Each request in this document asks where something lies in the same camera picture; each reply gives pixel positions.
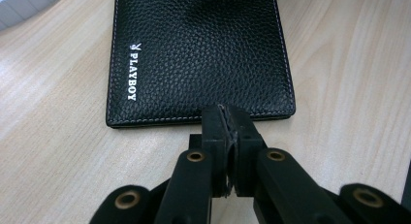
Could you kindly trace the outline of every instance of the white stitching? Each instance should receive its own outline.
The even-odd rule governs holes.
[[[293,91],[291,89],[290,69],[288,68],[288,63],[287,63],[288,60],[287,60],[286,51],[285,51],[285,41],[284,41],[282,31],[281,31],[281,27],[280,27],[280,15],[279,15],[279,12],[278,12],[277,2],[275,2],[275,0],[272,0],[272,3],[274,4],[275,17],[277,19],[278,34],[280,36],[281,48],[283,50],[284,66],[285,66],[285,69],[286,69],[285,74],[287,75],[288,92],[289,92],[290,103],[293,103],[293,99],[291,98]]]
[[[113,27],[113,34],[112,34],[112,53],[111,53],[111,68],[114,68],[114,53],[115,53],[115,36],[117,31],[117,14],[118,14],[118,0],[115,0],[115,13],[114,13],[114,27]],[[108,110],[108,117],[110,117],[111,112],[111,94],[112,94],[112,74],[114,74],[113,70],[110,72],[110,88],[109,88],[109,110]]]
[[[278,34],[280,36],[281,40],[281,48],[283,51],[283,58],[284,58],[284,66],[286,68],[286,76],[287,76],[287,82],[288,82],[288,87],[289,87],[289,98],[290,98],[290,103],[293,103],[292,99],[292,89],[291,89],[291,80],[290,80],[290,70],[288,68],[288,63],[287,63],[287,57],[286,57],[286,52],[285,52],[285,42],[284,38],[282,36],[282,31],[280,27],[280,21],[279,21],[279,13],[278,13],[278,7],[276,5],[275,0],[272,0],[272,3],[274,5],[274,11],[275,11],[275,18],[277,21],[277,27],[278,27]],[[111,54],[111,67],[114,67],[114,58],[113,55],[115,53],[115,37],[116,37],[116,30],[117,30],[117,14],[118,14],[118,0],[115,0],[115,14],[114,14],[114,24],[113,24],[113,34],[112,34],[112,54]],[[110,88],[109,88],[109,110],[108,110],[108,117],[110,117],[111,113],[111,94],[112,94],[112,77],[113,77],[113,71],[111,71],[110,74]],[[291,110],[282,110],[282,111],[275,111],[275,112],[260,112],[260,113],[251,113],[250,116],[261,116],[261,115],[267,115],[267,114],[276,114],[276,113],[281,113],[281,112],[289,112]],[[183,117],[164,117],[164,118],[149,118],[149,119],[136,119],[136,120],[115,120],[115,122],[147,122],[147,121],[164,121],[164,120],[182,120],[182,119],[201,119],[200,116],[183,116]]]

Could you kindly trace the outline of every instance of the black leather wallet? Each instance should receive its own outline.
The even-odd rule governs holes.
[[[108,93],[113,128],[198,122],[215,104],[289,117],[276,0],[115,0]]]

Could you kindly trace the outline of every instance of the leather texture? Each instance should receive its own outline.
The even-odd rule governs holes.
[[[216,104],[290,117],[276,0],[115,0],[108,93],[113,128],[199,122]]]

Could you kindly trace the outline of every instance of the wooden table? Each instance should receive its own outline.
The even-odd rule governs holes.
[[[297,96],[257,122],[323,187],[400,201],[411,157],[411,0],[278,0]],[[60,0],[0,32],[0,223],[86,223],[114,189],[167,179],[200,125],[105,124],[114,0]],[[257,223],[252,199],[212,223]]]

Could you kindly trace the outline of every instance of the white object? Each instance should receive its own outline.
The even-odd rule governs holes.
[[[40,12],[56,0],[0,0],[0,31]]]

